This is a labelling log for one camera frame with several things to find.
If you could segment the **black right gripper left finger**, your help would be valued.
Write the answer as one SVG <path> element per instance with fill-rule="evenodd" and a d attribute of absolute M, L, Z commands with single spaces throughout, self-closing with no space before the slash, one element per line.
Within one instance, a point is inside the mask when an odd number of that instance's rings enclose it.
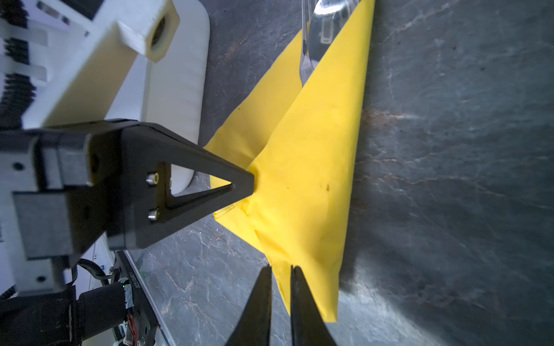
<path fill-rule="evenodd" d="M 271 337 L 272 269 L 263 267 L 226 346 L 268 346 Z"/>

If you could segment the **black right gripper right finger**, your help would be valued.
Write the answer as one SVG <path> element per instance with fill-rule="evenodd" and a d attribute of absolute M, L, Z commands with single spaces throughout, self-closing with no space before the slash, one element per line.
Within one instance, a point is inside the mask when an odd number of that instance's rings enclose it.
<path fill-rule="evenodd" d="M 291 268 L 292 344 L 337 346 L 328 331 L 300 266 Z"/>

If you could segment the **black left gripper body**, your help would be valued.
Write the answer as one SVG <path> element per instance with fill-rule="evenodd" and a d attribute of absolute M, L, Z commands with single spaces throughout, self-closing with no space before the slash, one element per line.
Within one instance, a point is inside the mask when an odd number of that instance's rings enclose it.
<path fill-rule="evenodd" d="M 17 290 L 50 294 L 113 217 L 119 125 L 1 133 L 1 237 Z"/>

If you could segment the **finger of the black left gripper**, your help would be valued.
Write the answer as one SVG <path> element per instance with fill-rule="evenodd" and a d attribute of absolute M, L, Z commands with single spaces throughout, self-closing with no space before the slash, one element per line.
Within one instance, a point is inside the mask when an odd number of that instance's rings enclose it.
<path fill-rule="evenodd" d="M 120 148 L 107 227 L 112 250 L 145 249 L 254 191 L 252 173 L 161 125 L 125 127 Z"/>

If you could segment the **yellow paper napkin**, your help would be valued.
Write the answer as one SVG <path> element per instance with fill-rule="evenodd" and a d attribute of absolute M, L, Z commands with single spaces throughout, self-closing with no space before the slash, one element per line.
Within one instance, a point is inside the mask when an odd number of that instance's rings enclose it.
<path fill-rule="evenodd" d="M 254 193 L 215 220 L 264 253 L 285 306 L 291 268 L 300 267 L 330 323 L 338 319 L 374 10 L 373 1 L 356 7 L 306 83 L 295 37 L 206 147 L 255 176 Z"/>

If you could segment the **silver spoon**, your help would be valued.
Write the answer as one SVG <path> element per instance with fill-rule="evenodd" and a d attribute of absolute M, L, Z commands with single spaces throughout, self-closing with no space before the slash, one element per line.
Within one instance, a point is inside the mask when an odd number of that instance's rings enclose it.
<path fill-rule="evenodd" d="M 321 62 L 358 4 L 358 0 L 316 1 L 307 37 L 307 54 L 313 69 Z"/>

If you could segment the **silver fork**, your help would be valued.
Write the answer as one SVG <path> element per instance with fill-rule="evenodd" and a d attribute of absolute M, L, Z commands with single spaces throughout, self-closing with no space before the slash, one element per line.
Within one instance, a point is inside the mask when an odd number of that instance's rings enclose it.
<path fill-rule="evenodd" d="M 300 80 L 304 86 L 314 71 L 311 58 L 308 53 L 309 23 L 312 15 L 312 4 L 310 0 L 301 0 L 302 6 L 302 51 L 300 58 Z"/>

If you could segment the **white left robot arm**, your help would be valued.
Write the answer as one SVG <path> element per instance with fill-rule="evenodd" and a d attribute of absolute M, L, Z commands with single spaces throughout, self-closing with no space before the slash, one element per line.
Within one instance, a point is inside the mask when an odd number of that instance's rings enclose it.
<path fill-rule="evenodd" d="M 114 283 L 81 297 L 64 279 L 102 236 L 144 249 L 250 196 L 254 176 L 161 125 L 98 121 L 1 132 L 1 240 L 17 296 L 1 344 L 79 345 L 127 317 Z"/>

